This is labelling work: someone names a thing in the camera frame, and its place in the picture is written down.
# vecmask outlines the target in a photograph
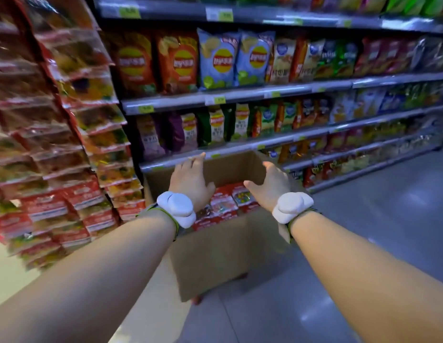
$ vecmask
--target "purple chip bag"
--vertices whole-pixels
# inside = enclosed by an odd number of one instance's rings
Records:
[[[158,159],[168,153],[161,137],[161,124],[158,118],[146,114],[137,116],[137,128],[144,145],[144,160]]]
[[[188,152],[198,148],[198,131],[196,116],[193,113],[178,114],[172,112],[168,116],[173,131],[173,151]]]

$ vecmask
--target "person's left hand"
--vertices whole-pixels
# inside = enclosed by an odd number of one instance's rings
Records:
[[[215,193],[215,184],[209,183],[205,186],[202,172],[204,158],[205,153],[202,153],[194,159],[188,159],[176,165],[169,185],[169,191],[179,192],[189,197],[195,212],[204,208]]]

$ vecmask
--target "white wrist device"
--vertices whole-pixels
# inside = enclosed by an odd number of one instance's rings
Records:
[[[279,224],[285,225],[312,206],[313,199],[306,193],[287,192],[278,199],[272,215]]]
[[[184,194],[172,191],[163,192],[158,196],[156,204],[169,213],[184,229],[188,229],[196,221],[193,203]]]

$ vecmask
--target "blue chip bag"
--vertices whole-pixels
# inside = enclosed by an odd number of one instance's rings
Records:
[[[274,43],[275,31],[259,34],[243,31],[237,55],[235,86],[264,84],[266,68]]]
[[[229,88],[234,84],[234,63],[240,33],[211,35],[198,29],[201,89]]]

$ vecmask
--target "person's right hand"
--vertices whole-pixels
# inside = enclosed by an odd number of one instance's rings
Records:
[[[266,178],[263,185],[256,185],[251,181],[244,181],[244,185],[261,207],[272,212],[280,196],[291,191],[291,184],[288,175],[279,170],[272,162],[264,161],[263,165],[266,167]]]

